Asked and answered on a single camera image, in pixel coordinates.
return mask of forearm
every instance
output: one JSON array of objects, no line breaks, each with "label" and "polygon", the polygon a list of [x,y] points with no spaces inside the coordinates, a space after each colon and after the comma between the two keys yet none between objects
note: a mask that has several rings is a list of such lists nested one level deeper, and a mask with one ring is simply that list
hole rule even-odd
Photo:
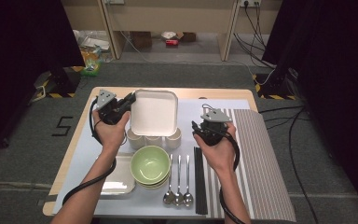
[{"label": "forearm", "polygon": [[[222,186],[223,196],[227,208],[239,220],[246,224],[251,223],[248,212],[246,210],[243,198],[241,197],[240,188],[238,186],[237,177],[234,172],[224,173],[219,176]],[[225,215],[225,223],[235,223],[231,218]]]},{"label": "forearm", "polygon": [[[117,153],[103,150],[94,162],[82,183],[105,173],[111,166]],[[96,204],[100,198],[104,179],[72,195],[53,219],[52,223],[90,223]]]}]

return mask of white cup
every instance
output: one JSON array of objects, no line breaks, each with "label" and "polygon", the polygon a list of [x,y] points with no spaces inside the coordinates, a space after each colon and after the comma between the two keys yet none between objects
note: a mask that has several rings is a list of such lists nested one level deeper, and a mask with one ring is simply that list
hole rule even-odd
[{"label": "white cup", "polygon": [[139,149],[145,146],[145,138],[142,135],[135,134],[132,129],[127,131],[127,139],[133,149]]},{"label": "white cup", "polygon": [[146,141],[147,146],[162,147],[162,137],[161,136],[146,136],[145,141]]},{"label": "white cup", "polygon": [[165,137],[165,145],[170,149],[179,148],[182,141],[182,132],[179,128],[176,129],[176,132],[171,135]]}]

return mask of gray carpet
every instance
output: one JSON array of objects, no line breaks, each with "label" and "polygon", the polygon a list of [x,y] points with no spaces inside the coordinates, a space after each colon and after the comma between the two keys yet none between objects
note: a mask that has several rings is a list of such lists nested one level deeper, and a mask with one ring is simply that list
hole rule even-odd
[{"label": "gray carpet", "polygon": [[[252,71],[267,72],[256,67],[252,67]],[[42,213],[48,185],[53,183],[59,170],[90,92],[97,86],[248,89],[255,94],[252,76],[241,65],[104,63],[97,77],[81,79],[74,98],[46,98],[29,106],[9,137],[9,147],[0,148],[0,182],[26,183],[20,188],[0,185],[0,223],[50,221],[50,217]],[[302,105],[301,101],[255,99],[259,111]],[[298,110],[279,110],[263,115],[265,120],[290,118]],[[65,134],[65,129],[56,128],[61,117],[72,117],[62,121],[62,125],[71,128],[66,136],[52,136]],[[300,118],[292,132],[293,155],[320,223],[358,223],[358,196],[351,182],[329,157],[307,113],[302,113]],[[271,120],[266,124],[273,127],[283,121],[285,119]],[[290,161],[288,138],[291,123],[289,120],[268,129],[268,132],[298,223],[314,223]]]}]

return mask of black curtain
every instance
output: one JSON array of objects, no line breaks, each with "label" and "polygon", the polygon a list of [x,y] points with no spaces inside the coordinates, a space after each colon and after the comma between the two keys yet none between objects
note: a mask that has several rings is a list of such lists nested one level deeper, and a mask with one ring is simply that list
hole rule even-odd
[{"label": "black curtain", "polygon": [[[358,4],[295,2],[283,0],[264,58],[297,70],[321,136],[358,192]],[[298,27],[304,21],[314,25]]]},{"label": "black curtain", "polygon": [[60,0],[0,1],[0,137],[21,115],[42,73],[84,65]]}]

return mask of striped placemat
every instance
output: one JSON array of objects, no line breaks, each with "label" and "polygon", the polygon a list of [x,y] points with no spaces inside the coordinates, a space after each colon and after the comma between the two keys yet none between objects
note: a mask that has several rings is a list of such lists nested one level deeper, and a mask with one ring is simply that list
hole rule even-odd
[{"label": "striped placemat", "polygon": [[[251,219],[296,222],[295,211],[262,116],[247,109],[222,111],[233,118],[237,128],[236,138],[241,157],[236,174]],[[223,218],[224,211],[219,202],[220,183],[205,157],[203,163],[208,201],[206,217]]]}]

